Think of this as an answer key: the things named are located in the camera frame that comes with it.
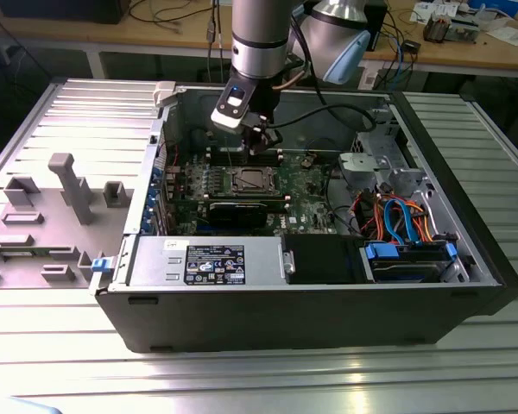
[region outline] label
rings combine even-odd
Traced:
[[[245,285],[243,246],[188,246],[184,283]]]
[[[27,257],[32,257],[33,256],[33,253],[32,252],[8,252],[8,251],[4,251],[4,252],[0,252],[0,254],[3,256],[3,257],[21,257],[21,256],[27,256]]]
[[[189,240],[172,239],[165,240],[163,250],[185,250],[190,244]]]

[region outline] power supply label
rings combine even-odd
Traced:
[[[184,283],[245,285],[243,246],[188,246]]]

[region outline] desk leg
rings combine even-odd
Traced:
[[[364,61],[363,75],[359,81],[359,90],[371,91],[374,88],[378,72],[383,69],[383,60],[366,60]]]
[[[100,52],[86,52],[88,65],[95,79],[107,79],[107,71],[104,62],[100,59]]]

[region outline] motherboard chip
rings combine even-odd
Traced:
[[[232,190],[245,193],[270,193],[275,190],[271,168],[241,168],[232,176]]]

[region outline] motherboard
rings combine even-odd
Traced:
[[[243,163],[237,153],[189,154],[167,166],[161,203],[170,235],[335,234],[325,202],[327,164],[275,151]]]

